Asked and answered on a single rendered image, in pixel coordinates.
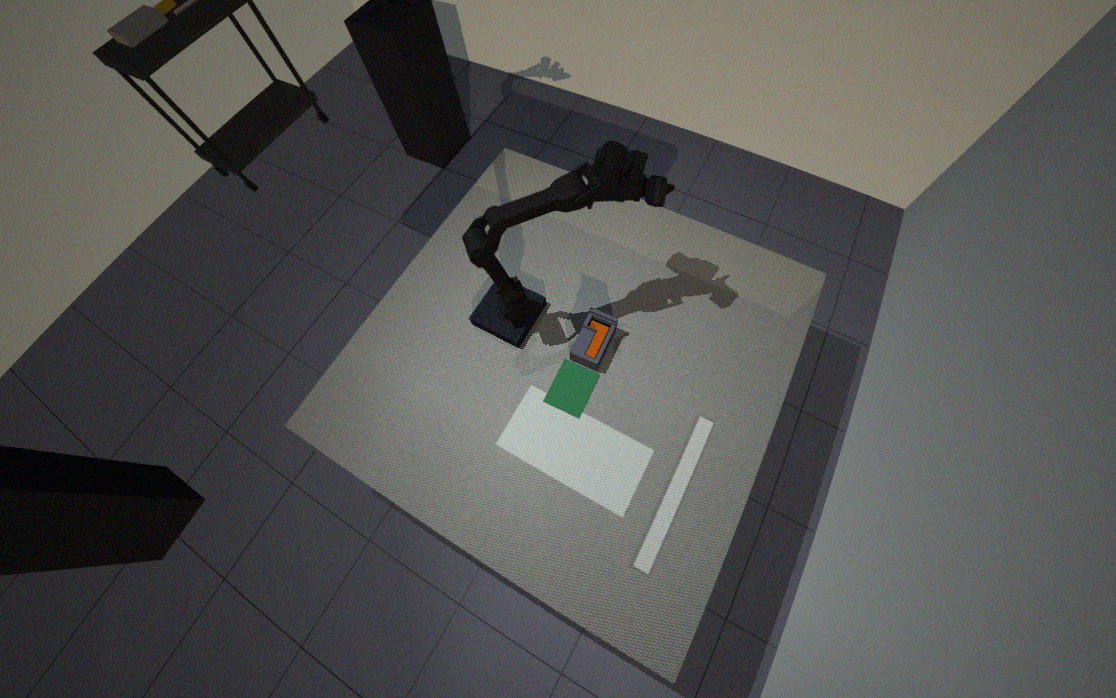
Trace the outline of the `orange block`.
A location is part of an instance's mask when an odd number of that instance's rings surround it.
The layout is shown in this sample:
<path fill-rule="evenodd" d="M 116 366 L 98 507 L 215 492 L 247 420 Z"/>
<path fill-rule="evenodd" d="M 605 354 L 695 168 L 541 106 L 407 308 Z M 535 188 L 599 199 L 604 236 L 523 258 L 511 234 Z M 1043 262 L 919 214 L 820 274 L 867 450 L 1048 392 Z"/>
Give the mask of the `orange block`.
<path fill-rule="evenodd" d="M 595 321 L 591 321 L 588 327 L 596 329 L 596 334 L 591 340 L 591 344 L 585 355 L 588 355 L 591 358 L 596 358 L 599 350 L 602 348 L 602 344 L 608 334 L 609 327 L 602 325 L 600 323 L 597 323 Z"/>

